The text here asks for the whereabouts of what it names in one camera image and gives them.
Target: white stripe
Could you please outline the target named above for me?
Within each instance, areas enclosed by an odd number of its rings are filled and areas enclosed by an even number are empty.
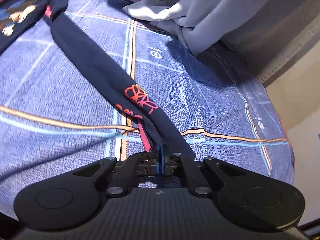
[[[159,66],[159,67],[163,67],[163,68],[166,68],[166,69],[169,69],[169,70],[178,72],[178,73],[184,73],[184,70],[178,70],[178,69],[170,68],[170,67],[167,67],[167,66],[165,66],[165,65],[152,62],[152,61],[147,60],[147,59],[136,58],[136,61],[138,61],[138,62],[144,62],[144,63],[149,63],[149,64],[152,64],[152,65],[155,65],[155,66]]]
[[[121,55],[121,54],[119,54],[119,53],[116,53],[116,52],[107,51],[107,54],[108,54],[108,55],[113,55],[113,56],[117,56],[117,57],[122,57],[122,58],[123,58],[123,55]]]
[[[50,41],[32,40],[32,39],[25,39],[25,38],[18,38],[17,40],[25,41],[25,42],[36,42],[36,43],[45,44],[45,45],[50,45],[52,43]]]
[[[4,106],[8,106],[10,101],[12,100],[12,98],[15,96],[15,94],[18,92],[18,90],[22,87],[22,85],[24,84],[24,82],[27,80],[28,76],[32,73],[32,71],[36,68],[36,66],[39,64],[40,60],[42,59],[42,57],[47,53],[47,51],[50,49],[50,47],[53,45],[53,42],[51,42],[46,48],[45,50],[40,54],[40,56],[36,59],[36,61],[33,63],[33,65],[31,66],[31,68],[28,70],[28,72],[24,75],[24,77],[22,78],[22,80],[20,81],[19,85],[16,87],[16,89],[14,90],[14,92],[11,94],[11,96],[8,98],[8,100],[6,101],[6,103],[4,104]]]
[[[89,5],[90,1],[91,1],[91,0],[89,0],[77,13],[81,12],[84,8],[86,8],[86,7]],[[76,17],[77,17],[77,15],[74,15],[74,16],[71,18],[71,20],[74,20]]]
[[[116,138],[116,144],[115,144],[115,157],[117,158],[117,161],[120,161],[120,147],[121,147],[121,138]]]

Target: metal screw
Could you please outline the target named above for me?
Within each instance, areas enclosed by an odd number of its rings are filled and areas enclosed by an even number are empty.
[[[174,154],[172,154],[171,159],[175,162],[179,162],[180,157],[181,157],[181,153],[174,153]]]
[[[206,194],[209,194],[211,190],[208,187],[197,187],[195,189],[195,192],[200,195],[206,195]]]
[[[123,192],[123,189],[120,187],[110,187],[108,188],[108,193],[112,195],[119,195],[120,193]]]

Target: logo print on sheet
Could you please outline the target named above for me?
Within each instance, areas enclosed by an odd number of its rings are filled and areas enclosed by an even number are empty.
[[[156,51],[150,51],[150,54],[156,58],[162,58],[162,56],[160,55],[159,52],[156,52]]]
[[[148,114],[151,114],[154,109],[158,108],[156,103],[149,99],[147,93],[138,84],[128,87],[124,91],[124,94],[127,98],[131,99],[134,103],[147,111]]]

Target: mattress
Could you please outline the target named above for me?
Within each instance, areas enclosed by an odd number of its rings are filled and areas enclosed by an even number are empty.
[[[217,43],[194,57],[123,0],[69,0],[66,15],[136,80],[190,144],[287,183],[293,152],[264,87]],[[40,20],[0,56],[0,212],[29,184],[143,151],[137,127],[79,73]],[[155,183],[142,183],[156,187]]]

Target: plaid pattern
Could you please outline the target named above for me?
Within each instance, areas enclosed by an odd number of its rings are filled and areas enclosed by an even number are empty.
[[[69,0],[66,14],[166,112],[197,155],[293,182],[293,154],[263,86],[219,44],[195,58],[129,18],[122,0]],[[107,156],[143,150],[40,20],[0,57],[0,212],[25,186]]]

